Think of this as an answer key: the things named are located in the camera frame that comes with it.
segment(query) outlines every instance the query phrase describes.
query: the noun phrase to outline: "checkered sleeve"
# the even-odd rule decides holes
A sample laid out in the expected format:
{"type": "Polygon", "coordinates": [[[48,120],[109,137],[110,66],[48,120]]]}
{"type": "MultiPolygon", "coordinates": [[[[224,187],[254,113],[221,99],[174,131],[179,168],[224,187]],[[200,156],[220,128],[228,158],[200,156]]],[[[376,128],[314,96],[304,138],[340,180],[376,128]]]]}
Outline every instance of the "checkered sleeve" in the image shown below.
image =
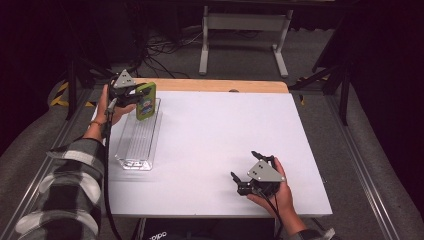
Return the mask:
{"type": "Polygon", "coordinates": [[[95,239],[101,220],[104,146],[80,139],[50,150],[53,170],[41,182],[36,209],[15,230],[20,239],[95,239]]]}

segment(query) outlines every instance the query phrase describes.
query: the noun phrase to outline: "white table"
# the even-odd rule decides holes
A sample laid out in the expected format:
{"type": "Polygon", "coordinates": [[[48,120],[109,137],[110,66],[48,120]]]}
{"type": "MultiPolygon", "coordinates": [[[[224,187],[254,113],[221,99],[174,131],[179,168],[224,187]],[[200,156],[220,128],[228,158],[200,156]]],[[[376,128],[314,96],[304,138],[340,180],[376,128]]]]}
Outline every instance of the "white table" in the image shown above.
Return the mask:
{"type": "Polygon", "coordinates": [[[291,94],[158,91],[157,97],[163,116],[151,171],[121,168],[114,154],[125,117],[112,128],[114,215],[270,217],[238,195],[230,175],[250,180],[246,173],[257,161],[252,150],[279,157],[299,215],[332,214],[291,94]]]}

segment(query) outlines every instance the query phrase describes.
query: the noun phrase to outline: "metal stand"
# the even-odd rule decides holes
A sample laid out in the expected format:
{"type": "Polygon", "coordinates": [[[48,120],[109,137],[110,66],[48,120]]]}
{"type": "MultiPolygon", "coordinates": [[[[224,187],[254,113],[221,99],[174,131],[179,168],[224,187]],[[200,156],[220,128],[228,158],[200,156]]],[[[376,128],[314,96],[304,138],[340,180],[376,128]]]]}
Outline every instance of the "metal stand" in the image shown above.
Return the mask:
{"type": "Polygon", "coordinates": [[[330,75],[327,82],[320,89],[324,95],[332,95],[335,93],[337,88],[342,85],[340,105],[339,105],[339,116],[345,126],[347,126],[346,113],[347,113],[347,101],[349,96],[349,84],[350,84],[350,70],[351,66],[333,66],[324,69],[303,81],[297,82],[292,86],[288,86],[289,90],[301,90],[309,84],[320,80],[321,78],[330,75]]]}
{"type": "Polygon", "coordinates": [[[69,83],[69,108],[66,120],[71,119],[77,108],[77,78],[79,79],[83,88],[92,88],[95,84],[94,74],[90,70],[97,71],[99,78],[110,79],[115,74],[100,67],[96,64],[74,56],[68,59],[68,83],[69,83]]]}
{"type": "Polygon", "coordinates": [[[286,65],[281,55],[284,40],[289,29],[293,11],[289,10],[286,15],[253,15],[253,14],[225,14],[209,13],[208,6],[203,12],[203,46],[200,56],[199,74],[206,75],[208,68],[209,29],[237,29],[237,30],[260,30],[280,32],[278,44],[272,45],[275,60],[277,61],[280,75],[288,77],[286,65]]]}

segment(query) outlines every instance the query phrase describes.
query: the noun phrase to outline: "black cable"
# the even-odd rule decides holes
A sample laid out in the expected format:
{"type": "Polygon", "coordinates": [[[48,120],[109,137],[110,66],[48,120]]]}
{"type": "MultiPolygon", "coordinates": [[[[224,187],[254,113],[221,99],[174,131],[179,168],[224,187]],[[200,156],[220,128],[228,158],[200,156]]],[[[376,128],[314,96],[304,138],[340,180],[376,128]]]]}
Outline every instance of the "black cable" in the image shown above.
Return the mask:
{"type": "Polygon", "coordinates": [[[109,95],[110,95],[110,88],[112,87],[112,79],[109,81],[108,88],[107,88],[107,98],[106,98],[106,142],[105,142],[105,172],[104,172],[104,199],[105,199],[105,207],[106,207],[106,215],[109,219],[110,227],[112,228],[112,232],[115,235],[116,239],[121,240],[121,236],[118,233],[118,230],[116,229],[115,221],[113,220],[112,212],[110,210],[110,203],[109,203],[109,142],[110,142],[110,135],[112,130],[112,118],[113,118],[113,111],[108,111],[109,106],[109,95]]]}
{"type": "Polygon", "coordinates": [[[135,60],[133,60],[129,64],[129,68],[127,68],[128,73],[132,73],[136,71],[141,63],[143,62],[143,58],[145,56],[145,45],[147,41],[143,39],[143,32],[142,29],[145,25],[145,20],[142,19],[144,14],[142,14],[142,7],[140,6],[140,3],[138,1],[132,1],[132,0],[126,0],[124,1],[124,6],[126,9],[126,13],[129,19],[130,27],[132,30],[132,35],[134,39],[134,46],[137,49],[137,55],[135,57],[135,60]]]}
{"type": "Polygon", "coordinates": [[[274,207],[272,202],[263,194],[263,192],[260,189],[259,189],[258,193],[263,199],[266,200],[266,202],[269,204],[269,206],[271,206],[272,211],[274,211],[275,215],[277,216],[278,222],[280,223],[280,227],[278,228],[277,234],[274,236],[274,238],[282,240],[283,238],[280,235],[281,235],[281,231],[283,229],[283,220],[281,220],[280,213],[278,212],[278,210],[274,207]]]}
{"type": "Polygon", "coordinates": [[[254,39],[257,38],[259,36],[260,31],[245,31],[245,30],[241,30],[241,31],[234,31],[235,35],[238,35],[240,37],[244,37],[247,39],[254,39]]]}
{"type": "Polygon", "coordinates": [[[133,232],[133,234],[132,234],[132,236],[131,236],[131,240],[137,240],[137,239],[139,239],[139,232],[140,232],[140,228],[141,228],[141,224],[143,223],[143,219],[142,218],[139,218],[138,219],[138,221],[137,221],[137,224],[135,225],[136,227],[135,227],[135,229],[134,229],[134,232],[133,232]]]}
{"type": "Polygon", "coordinates": [[[147,45],[147,47],[150,50],[156,52],[156,56],[159,55],[159,54],[161,54],[161,53],[165,53],[165,54],[175,53],[176,51],[178,51],[179,49],[181,49],[183,46],[185,46],[185,45],[181,45],[181,44],[178,44],[177,45],[175,43],[166,43],[166,42],[165,43],[160,43],[160,44],[154,44],[154,45],[152,45],[152,44],[147,45]],[[165,50],[165,48],[167,46],[171,46],[169,50],[165,50]]]}
{"type": "MultiPolygon", "coordinates": [[[[321,231],[326,232],[328,230],[324,226],[322,226],[322,224],[320,222],[318,222],[318,220],[316,218],[311,218],[311,220],[318,226],[319,229],[321,229],[321,231]]],[[[336,236],[336,235],[334,235],[331,239],[342,240],[341,237],[336,236]]]]}
{"type": "Polygon", "coordinates": [[[155,61],[157,64],[159,64],[162,68],[163,68],[163,70],[165,70],[172,78],[176,78],[168,69],[166,69],[166,67],[165,66],[163,66],[162,65],[162,63],[160,63],[158,60],[156,60],[156,59],[154,59],[154,58],[152,58],[152,57],[150,57],[149,58],[150,60],[153,60],[153,61],[155,61]]]}
{"type": "Polygon", "coordinates": [[[186,74],[186,73],[183,73],[183,72],[176,72],[176,71],[169,71],[169,70],[162,70],[162,69],[159,69],[159,68],[156,68],[156,67],[154,67],[154,66],[152,66],[152,65],[150,65],[149,63],[147,63],[146,61],[144,61],[144,63],[150,68],[150,69],[152,69],[155,73],[156,73],[156,76],[159,78],[159,75],[157,74],[157,72],[156,72],[156,70],[157,71],[161,71],[161,72],[171,72],[171,73],[176,73],[176,74],[181,74],[181,75],[183,75],[183,76],[185,76],[186,78],[188,78],[188,79],[191,79],[190,78],[190,76],[188,75],[188,74],[186,74]]]}
{"type": "Polygon", "coordinates": [[[138,74],[138,68],[135,69],[135,76],[138,78],[140,77],[140,74],[138,74]]]}
{"type": "Polygon", "coordinates": [[[275,205],[277,206],[277,212],[280,212],[278,209],[277,195],[274,194],[275,205]]]}

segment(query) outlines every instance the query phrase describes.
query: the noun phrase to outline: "aluminum rail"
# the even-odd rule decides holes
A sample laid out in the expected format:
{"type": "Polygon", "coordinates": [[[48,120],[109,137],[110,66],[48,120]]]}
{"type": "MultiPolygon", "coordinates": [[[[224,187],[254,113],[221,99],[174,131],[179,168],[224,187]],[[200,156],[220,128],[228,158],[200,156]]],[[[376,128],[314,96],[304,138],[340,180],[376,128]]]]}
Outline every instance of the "aluminum rail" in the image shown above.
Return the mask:
{"type": "MultiPolygon", "coordinates": [[[[92,90],[83,89],[83,90],[80,90],[80,92],[81,94],[77,102],[78,107],[75,113],[73,114],[73,116],[68,121],[65,121],[65,123],[61,127],[60,132],[52,145],[52,148],[59,147],[64,143],[70,130],[74,126],[75,122],[77,121],[85,103],[90,97],[92,90]]],[[[34,179],[29,184],[27,191],[24,197],[22,198],[22,201],[19,203],[15,213],[13,214],[12,218],[9,220],[8,225],[4,229],[2,235],[0,236],[1,240],[9,240],[9,239],[14,239],[13,237],[15,238],[17,237],[16,236],[17,234],[15,233],[15,225],[22,216],[29,213],[29,211],[31,211],[31,209],[33,208],[38,198],[38,186],[40,185],[43,178],[50,173],[51,167],[52,167],[52,158],[46,157],[40,169],[38,170],[37,174],[35,175],[34,179]]]]}
{"type": "Polygon", "coordinates": [[[333,115],[340,132],[349,148],[349,155],[355,168],[356,174],[361,182],[361,185],[365,191],[365,195],[368,198],[370,206],[374,211],[377,222],[380,225],[381,231],[383,232],[384,238],[387,240],[400,239],[395,229],[395,226],[390,219],[390,216],[384,206],[381,199],[380,193],[378,192],[374,182],[369,174],[364,160],[356,146],[355,140],[347,126],[344,126],[340,117],[337,102],[334,96],[325,96],[327,104],[330,107],[331,114],[333,115]]]}

